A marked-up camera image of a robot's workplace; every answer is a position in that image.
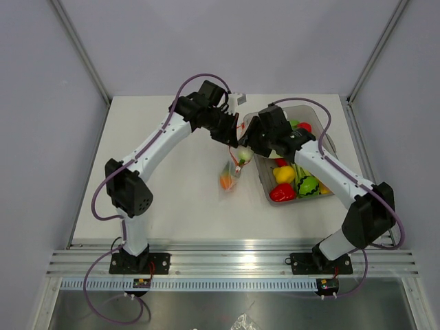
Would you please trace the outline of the clear zip top bag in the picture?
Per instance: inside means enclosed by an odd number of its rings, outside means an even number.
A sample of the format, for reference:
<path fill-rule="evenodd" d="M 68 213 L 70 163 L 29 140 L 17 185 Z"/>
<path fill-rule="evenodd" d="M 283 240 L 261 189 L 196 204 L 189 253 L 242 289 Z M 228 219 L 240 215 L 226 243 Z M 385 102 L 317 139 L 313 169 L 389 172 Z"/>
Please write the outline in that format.
<path fill-rule="evenodd" d="M 241 178 L 243 168 L 247 166 L 254 157 L 254 152 L 244 146 L 238 146 L 236 148 L 229 146 L 228 155 L 229 158 L 219 173 L 219 185 L 226 193 L 234 190 L 234 187 Z"/>

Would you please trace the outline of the toy green orange mango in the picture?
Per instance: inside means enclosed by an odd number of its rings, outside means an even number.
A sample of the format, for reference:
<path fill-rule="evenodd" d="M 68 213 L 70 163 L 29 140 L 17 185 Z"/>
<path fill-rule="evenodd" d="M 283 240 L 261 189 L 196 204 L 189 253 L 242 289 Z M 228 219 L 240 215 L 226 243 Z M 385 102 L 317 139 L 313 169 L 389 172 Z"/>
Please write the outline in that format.
<path fill-rule="evenodd" d="M 234 162 L 227 162 L 219 175 L 219 183 L 224 191 L 232 190 L 241 177 L 241 167 Z"/>

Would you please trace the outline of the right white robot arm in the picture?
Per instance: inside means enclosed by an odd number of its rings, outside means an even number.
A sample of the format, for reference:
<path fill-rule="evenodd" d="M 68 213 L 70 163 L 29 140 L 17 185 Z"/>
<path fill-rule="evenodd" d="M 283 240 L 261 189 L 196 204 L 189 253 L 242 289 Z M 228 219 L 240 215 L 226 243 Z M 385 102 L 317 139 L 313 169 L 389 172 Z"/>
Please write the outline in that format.
<path fill-rule="evenodd" d="M 374 184 L 356 175 L 324 148 L 321 137 L 303 128 L 293 129 L 282 108 L 275 104 L 252 116 L 239 145 L 262 157 L 276 152 L 309 171 L 346 208 L 340 229 L 317 243 L 310 253 L 313 267 L 321 274 L 349 252 L 372 244 L 397 223 L 394 192 L 387 183 Z"/>

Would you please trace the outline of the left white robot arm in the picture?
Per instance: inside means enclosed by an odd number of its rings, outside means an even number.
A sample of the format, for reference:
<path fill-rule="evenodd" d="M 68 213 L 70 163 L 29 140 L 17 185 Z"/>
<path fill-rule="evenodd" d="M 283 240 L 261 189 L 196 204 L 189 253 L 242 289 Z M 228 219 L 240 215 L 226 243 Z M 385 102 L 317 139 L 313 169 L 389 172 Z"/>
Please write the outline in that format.
<path fill-rule="evenodd" d="M 228 146 L 237 146 L 237 107 L 245 101 L 205 80 L 199 90 L 187 96 L 177 94 L 168 115 L 158 128 L 121 161 L 105 164 L 106 190 L 121 218 L 122 242 L 112 253 L 111 274 L 150 274 L 156 257 L 150 255 L 142 215 L 153 203 L 147 182 L 162 160 L 196 129 Z"/>

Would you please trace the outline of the grey plastic food bin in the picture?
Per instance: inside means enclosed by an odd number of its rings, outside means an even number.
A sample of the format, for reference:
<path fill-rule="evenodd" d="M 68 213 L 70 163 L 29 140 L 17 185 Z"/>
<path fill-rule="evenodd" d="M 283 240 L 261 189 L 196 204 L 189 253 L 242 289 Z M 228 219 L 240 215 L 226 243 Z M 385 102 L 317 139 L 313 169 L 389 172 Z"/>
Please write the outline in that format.
<path fill-rule="evenodd" d="M 320 136 L 320 134 L 322 133 L 323 126 L 320 123 L 316 112 L 310 106 L 307 106 L 307 105 L 290 106 L 290 107 L 284 108 L 284 112 L 285 112 L 285 116 L 288 121 L 298 120 L 299 122 L 308 122 L 312 126 L 312 134 L 316 138 L 318 138 Z M 281 158 L 281 157 L 274 154 L 274 153 L 272 153 L 268 158 L 260 156 L 260 155 L 254 156 L 254 161 L 256 163 L 256 169 L 258 171 L 258 176 L 259 176 L 261 185 L 263 187 L 263 192 L 265 194 L 266 199 L 269 201 L 269 204 L 271 204 L 272 206 L 285 206 L 285 205 L 289 205 L 289 204 L 300 203 L 300 202 L 305 201 L 306 199 L 316 199 L 318 197 L 332 196 L 333 193 L 331 192 L 331 194 L 327 194 L 327 195 L 319 194 L 316 196 L 300 198 L 298 196 L 298 193 L 296 190 L 296 184 L 298 183 L 298 180 L 304 176 L 314 176 L 314 175 L 312 175 L 308 170 L 302 168 L 301 166 L 299 166 L 295 163 L 289 162 L 289 166 L 291 166 L 296 171 L 296 178 L 291 183 L 291 186 L 296 191 L 296 198 L 294 200 L 286 201 L 286 202 L 282 202 L 282 203 L 273 202 L 270 199 L 269 193 L 278 185 L 276 183 L 276 180 L 275 180 L 273 174 L 272 174 L 272 170 L 277 167 L 276 162 L 275 162 L 275 159 L 277 159 L 277 158 Z"/>

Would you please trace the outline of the toy yellow pear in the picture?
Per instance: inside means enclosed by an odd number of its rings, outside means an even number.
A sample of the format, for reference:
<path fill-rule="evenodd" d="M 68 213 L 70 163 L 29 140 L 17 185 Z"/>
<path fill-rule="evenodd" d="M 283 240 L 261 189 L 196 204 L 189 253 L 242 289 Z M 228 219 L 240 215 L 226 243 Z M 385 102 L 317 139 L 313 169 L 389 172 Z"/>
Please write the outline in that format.
<path fill-rule="evenodd" d="M 290 184 L 296 178 L 296 171 L 291 166 L 276 167 L 272 174 L 277 184 Z"/>

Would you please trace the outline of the toy red bell pepper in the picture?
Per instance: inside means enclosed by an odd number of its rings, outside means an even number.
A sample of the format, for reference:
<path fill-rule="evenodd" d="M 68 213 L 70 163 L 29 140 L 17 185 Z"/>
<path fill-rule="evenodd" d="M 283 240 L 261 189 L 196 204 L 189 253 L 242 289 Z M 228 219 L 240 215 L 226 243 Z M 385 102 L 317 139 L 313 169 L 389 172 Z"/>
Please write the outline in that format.
<path fill-rule="evenodd" d="M 296 198 L 296 191 L 291 184 L 279 184 L 269 193 L 269 198 L 276 203 L 291 201 Z"/>

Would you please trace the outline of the toy green watermelon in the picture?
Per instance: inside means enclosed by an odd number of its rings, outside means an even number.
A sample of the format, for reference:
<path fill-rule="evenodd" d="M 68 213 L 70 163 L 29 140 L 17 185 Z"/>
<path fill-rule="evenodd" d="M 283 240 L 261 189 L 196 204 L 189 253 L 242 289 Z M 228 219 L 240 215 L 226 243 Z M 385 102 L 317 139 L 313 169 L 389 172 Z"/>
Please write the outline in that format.
<path fill-rule="evenodd" d="M 296 184 L 296 190 L 300 198 L 319 195 L 319 181 L 314 176 L 301 177 Z"/>

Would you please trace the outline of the crumpled clear plastic wrap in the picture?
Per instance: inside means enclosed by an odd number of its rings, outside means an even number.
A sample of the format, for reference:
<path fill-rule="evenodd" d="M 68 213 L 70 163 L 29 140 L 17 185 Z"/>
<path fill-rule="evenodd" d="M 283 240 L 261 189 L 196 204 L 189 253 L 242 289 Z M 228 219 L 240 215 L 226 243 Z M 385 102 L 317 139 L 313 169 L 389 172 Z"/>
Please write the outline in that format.
<path fill-rule="evenodd" d="M 260 330 L 261 328 L 255 323 L 255 321 L 246 313 L 242 313 L 234 321 L 230 330 Z"/>

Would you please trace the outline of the left aluminium frame post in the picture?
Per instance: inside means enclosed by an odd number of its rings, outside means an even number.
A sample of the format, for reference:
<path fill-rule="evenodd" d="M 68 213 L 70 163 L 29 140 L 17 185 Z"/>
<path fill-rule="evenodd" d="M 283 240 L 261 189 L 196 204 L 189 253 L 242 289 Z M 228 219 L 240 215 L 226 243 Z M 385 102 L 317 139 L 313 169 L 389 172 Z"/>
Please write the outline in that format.
<path fill-rule="evenodd" d="M 61 27 L 64 29 L 67 39 L 71 43 L 74 48 L 82 66 L 85 68 L 85 71 L 89 75 L 94 87 L 102 98 L 103 102 L 106 104 L 106 107 L 109 108 L 111 106 L 111 96 L 105 87 L 98 71 L 96 70 L 95 65 L 89 57 L 89 54 L 81 40 L 81 37 L 74 25 L 74 22 L 70 18 L 67 9 L 64 4 L 60 0 L 49 0 L 48 3 L 52 7 L 54 14 L 60 22 Z"/>

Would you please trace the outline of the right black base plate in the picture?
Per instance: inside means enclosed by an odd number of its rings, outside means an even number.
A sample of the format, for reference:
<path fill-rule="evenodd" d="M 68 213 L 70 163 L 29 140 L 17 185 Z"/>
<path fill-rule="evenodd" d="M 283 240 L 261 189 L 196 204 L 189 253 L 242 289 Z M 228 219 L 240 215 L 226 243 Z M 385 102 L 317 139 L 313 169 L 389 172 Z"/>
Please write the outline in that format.
<path fill-rule="evenodd" d="M 347 254 L 334 261 L 312 252 L 291 253 L 285 263 L 291 266 L 293 275 L 351 275 L 353 267 Z"/>

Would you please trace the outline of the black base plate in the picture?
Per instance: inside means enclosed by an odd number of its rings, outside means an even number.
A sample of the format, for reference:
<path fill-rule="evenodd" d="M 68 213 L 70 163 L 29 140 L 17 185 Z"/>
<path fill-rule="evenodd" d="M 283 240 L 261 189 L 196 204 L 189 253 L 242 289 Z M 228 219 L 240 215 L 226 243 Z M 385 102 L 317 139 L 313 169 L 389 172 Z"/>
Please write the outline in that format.
<path fill-rule="evenodd" d="M 169 253 L 149 252 L 133 256 L 124 251 L 112 254 L 109 273 L 116 275 L 167 275 L 171 264 Z"/>
<path fill-rule="evenodd" d="M 293 275 L 351 275 L 353 267 L 347 254 L 334 261 L 312 252 L 291 253 L 285 263 L 291 266 Z"/>

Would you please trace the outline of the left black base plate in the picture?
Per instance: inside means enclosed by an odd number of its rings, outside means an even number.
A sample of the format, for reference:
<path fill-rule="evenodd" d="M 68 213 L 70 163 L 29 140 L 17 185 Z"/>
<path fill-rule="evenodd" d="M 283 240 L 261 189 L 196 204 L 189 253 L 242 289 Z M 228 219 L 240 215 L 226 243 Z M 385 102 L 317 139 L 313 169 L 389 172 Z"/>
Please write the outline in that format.
<path fill-rule="evenodd" d="M 149 252 L 133 256 L 124 251 L 112 254 L 109 273 L 116 275 L 167 275 L 171 264 L 169 253 Z"/>

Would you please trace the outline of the aluminium mounting rail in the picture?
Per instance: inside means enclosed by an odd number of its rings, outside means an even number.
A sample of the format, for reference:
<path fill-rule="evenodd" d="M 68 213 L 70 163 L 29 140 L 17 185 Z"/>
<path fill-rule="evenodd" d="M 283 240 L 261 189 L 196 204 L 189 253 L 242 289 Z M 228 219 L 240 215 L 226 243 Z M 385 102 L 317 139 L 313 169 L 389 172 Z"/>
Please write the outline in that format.
<path fill-rule="evenodd" d="M 99 256 L 103 259 L 93 267 L 93 276 L 109 273 L 109 241 L 77 240 L 66 250 L 53 252 L 46 271 L 51 277 L 82 276 Z M 170 254 L 170 278 L 289 278 L 291 267 L 285 259 L 292 252 L 308 252 L 313 243 L 287 239 L 167 241 L 153 239 L 152 252 Z M 379 250 L 367 248 L 351 255 L 353 276 L 361 276 L 368 267 L 368 277 L 417 278 L 419 270 L 410 250 Z"/>

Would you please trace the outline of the right aluminium frame post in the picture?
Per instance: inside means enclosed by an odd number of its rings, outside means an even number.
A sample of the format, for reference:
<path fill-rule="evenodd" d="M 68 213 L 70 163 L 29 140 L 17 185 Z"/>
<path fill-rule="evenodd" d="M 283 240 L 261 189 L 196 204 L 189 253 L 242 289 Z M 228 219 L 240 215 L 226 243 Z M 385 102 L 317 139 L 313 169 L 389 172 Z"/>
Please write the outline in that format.
<path fill-rule="evenodd" d="M 405 11 L 411 3 L 411 0 L 399 0 L 397 2 L 397 5 L 395 6 L 390 17 L 388 18 L 384 29 L 379 35 L 379 38 L 377 39 L 370 55 L 368 56 L 366 63 L 364 64 L 359 76 L 357 77 L 355 84 L 353 85 L 348 96 L 346 97 L 346 101 L 349 106 L 352 106 L 354 104 L 355 99 L 361 92 L 368 77 L 375 68 L 376 62 L 379 60 L 382 52 L 384 51 L 384 48 L 387 46 L 399 22 L 404 16 Z"/>

